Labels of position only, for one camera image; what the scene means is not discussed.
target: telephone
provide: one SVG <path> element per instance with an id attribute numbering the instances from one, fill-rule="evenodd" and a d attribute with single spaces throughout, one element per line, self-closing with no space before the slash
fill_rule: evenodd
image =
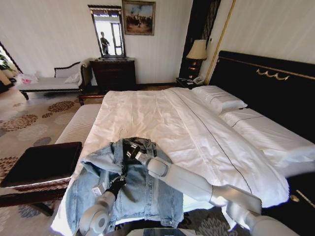
<path id="1" fill-rule="evenodd" d="M 201 85 L 205 82 L 205 79 L 202 79 L 201 76 L 196 77 L 193 82 L 197 85 Z"/>

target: table lamp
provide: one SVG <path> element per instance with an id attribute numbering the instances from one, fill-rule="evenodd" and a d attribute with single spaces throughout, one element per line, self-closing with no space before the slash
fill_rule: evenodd
<path id="1" fill-rule="evenodd" d="M 191 80 L 198 76 L 202 61 L 207 58 L 206 44 L 207 41 L 205 39 L 195 40 L 186 56 L 186 58 L 192 59 L 191 65 L 188 67 L 188 77 Z"/>

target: lampshade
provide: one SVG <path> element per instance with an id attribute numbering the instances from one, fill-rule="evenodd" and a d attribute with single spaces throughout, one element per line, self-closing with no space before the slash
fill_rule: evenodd
<path id="1" fill-rule="evenodd" d="M 187 55 L 187 58 L 206 59 L 207 58 L 206 42 L 207 41 L 205 39 L 195 40 L 190 52 Z"/>

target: black headboard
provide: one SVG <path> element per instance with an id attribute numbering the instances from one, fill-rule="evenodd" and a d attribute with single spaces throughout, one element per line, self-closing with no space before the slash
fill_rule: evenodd
<path id="1" fill-rule="evenodd" d="M 315 65 L 220 51 L 209 85 L 315 143 Z"/>

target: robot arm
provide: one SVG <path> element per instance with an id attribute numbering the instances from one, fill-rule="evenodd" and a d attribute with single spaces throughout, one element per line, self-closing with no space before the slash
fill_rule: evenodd
<path id="1" fill-rule="evenodd" d="M 228 216 L 241 226 L 250 229 L 253 236 L 297 235 L 276 219 L 261 216 L 261 200 L 253 194 L 231 185 L 211 185 L 200 175 L 168 163 L 159 157 L 152 158 L 150 155 L 143 154 L 136 145 L 131 147 L 127 155 L 140 161 L 151 176 L 197 201 L 207 201 L 218 207 L 226 206 Z"/>
<path id="2" fill-rule="evenodd" d="M 83 213 L 79 228 L 74 233 L 74 236 L 97 236 L 107 232 L 113 205 L 119 190 L 125 184 L 125 175 L 121 175 L 111 182 L 110 188 L 105 193 L 102 192 L 96 204 Z"/>

